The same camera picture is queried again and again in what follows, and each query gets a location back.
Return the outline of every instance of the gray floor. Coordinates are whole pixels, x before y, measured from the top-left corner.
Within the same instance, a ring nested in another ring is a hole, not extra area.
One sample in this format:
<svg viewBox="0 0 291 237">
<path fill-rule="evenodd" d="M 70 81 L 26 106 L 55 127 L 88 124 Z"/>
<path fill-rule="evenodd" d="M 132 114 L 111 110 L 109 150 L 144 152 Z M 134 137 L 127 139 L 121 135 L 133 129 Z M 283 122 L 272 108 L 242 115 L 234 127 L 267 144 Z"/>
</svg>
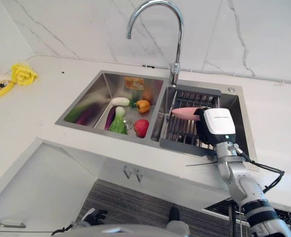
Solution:
<svg viewBox="0 0 291 237">
<path fill-rule="evenodd" d="M 137 191 L 97 180 L 87 197 L 77 220 L 92 207 L 109 211 L 105 224 L 144 224 L 165 228 L 173 203 Z M 230 236 L 229 222 L 192 209 L 179 208 L 181 221 L 189 225 L 191 236 Z"/>
</svg>

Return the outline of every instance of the robotic arm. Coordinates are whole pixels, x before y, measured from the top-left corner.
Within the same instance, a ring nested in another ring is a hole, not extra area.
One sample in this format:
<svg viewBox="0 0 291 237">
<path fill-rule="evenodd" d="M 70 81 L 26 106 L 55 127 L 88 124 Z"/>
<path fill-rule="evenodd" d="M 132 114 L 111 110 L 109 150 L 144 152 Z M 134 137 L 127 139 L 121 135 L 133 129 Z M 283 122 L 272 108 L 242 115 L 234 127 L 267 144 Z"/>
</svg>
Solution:
<svg viewBox="0 0 291 237">
<path fill-rule="evenodd" d="M 260 185 L 249 174 L 243 161 L 250 158 L 235 142 L 235 126 L 228 109 L 198 109 L 200 140 L 216 148 L 218 169 L 229 193 L 243 210 L 255 237 L 291 237 L 291 231 L 269 204 Z"/>
</svg>

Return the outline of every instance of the red apple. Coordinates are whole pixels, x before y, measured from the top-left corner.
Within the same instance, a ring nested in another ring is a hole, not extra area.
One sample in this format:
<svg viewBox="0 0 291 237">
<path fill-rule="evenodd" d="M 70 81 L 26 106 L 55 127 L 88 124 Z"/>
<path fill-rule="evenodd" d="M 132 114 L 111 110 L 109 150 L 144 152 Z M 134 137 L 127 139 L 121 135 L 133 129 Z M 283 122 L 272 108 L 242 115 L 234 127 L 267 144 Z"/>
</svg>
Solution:
<svg viewBox="0 0 291 237">
<path fill-rule="evenodd" d="M 138 137 L 144 138 L 146 136 L 147 128 L 149 127 L 149 122 L 145 119 L 140 119 L 135 122 L 134 129 Z"/>
</svg>

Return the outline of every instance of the faucet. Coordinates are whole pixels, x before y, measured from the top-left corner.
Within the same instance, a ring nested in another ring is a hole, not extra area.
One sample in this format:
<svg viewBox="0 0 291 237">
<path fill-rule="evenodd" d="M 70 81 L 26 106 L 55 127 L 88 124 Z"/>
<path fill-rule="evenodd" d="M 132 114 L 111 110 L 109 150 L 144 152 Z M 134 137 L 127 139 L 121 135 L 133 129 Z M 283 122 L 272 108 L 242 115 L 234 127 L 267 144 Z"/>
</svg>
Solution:
<svg viewBox="0 0 291 237">
<path fill-rule="evenodd" d="M 140 15 L 140 13 L 147 9 L 150 6 L 154 5 L 162 5 L 166 6 L 169 9 L 171 9 L 175 15 L 177 16 L 179 20 L 179 43 L 177 45 L 177 51 L 176 51 L 176 59 L 175 63 L 171 63 L 171 71 L 170 71 L 170 84 L 175 86 L 177 84 L 177 80 L 180 73 L 180 54 L 181 54 L 181 46 L 182 46 L 182 37 L 184 32 L 184 19 L 182 16 L 182 13 L 180 9 L 171 1 L 169 0 L 149 0 L 144 3 L 142 3 L 131 15 L 128 28 L 127 28 L 127 39 L 131 39 L 131 30 L 135 23 L 136 18 Z"/>
</svg>

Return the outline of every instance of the orange bell pepper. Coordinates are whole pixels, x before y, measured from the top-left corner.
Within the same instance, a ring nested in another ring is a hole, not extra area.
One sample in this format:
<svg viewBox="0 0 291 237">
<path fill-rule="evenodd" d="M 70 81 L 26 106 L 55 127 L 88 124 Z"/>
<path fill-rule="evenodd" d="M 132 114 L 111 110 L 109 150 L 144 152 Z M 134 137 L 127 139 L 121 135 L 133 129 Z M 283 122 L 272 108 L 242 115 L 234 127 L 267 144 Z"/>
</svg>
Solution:
<svg viewBox="0 0 291 237">
<path fill-rule="evenodd" d="M 150 103 L 147 100 L 137 101 L 136 106 L 140 114 L 146 113 L 150 110 Z"/>
</svg>

